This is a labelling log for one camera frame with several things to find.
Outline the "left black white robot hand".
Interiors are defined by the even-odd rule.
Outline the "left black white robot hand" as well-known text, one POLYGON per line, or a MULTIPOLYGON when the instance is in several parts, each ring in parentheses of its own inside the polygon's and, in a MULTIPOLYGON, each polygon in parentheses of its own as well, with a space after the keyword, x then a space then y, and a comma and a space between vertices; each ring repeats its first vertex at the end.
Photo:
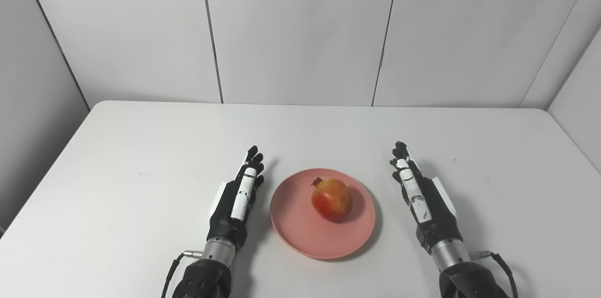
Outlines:
POLYGON ((264 182, 262 153, 252 146, 245 155, 234 180, 223 186, 220 198, 209 220, 207 240, 224 239, 240 251, 247 239, 247 220, 264 182))

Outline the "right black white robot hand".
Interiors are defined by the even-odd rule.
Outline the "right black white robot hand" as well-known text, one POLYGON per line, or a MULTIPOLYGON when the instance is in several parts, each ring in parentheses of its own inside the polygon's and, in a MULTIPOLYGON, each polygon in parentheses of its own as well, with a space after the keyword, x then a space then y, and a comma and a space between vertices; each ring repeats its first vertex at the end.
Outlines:
POLYGON ((400 184, 403 200, 416 221, 419 244, 431 254, 439 242, 463 242, 455 208, 440 180, 423 175, 405 143, 397 141, 392 153, 392 176, 400 184))

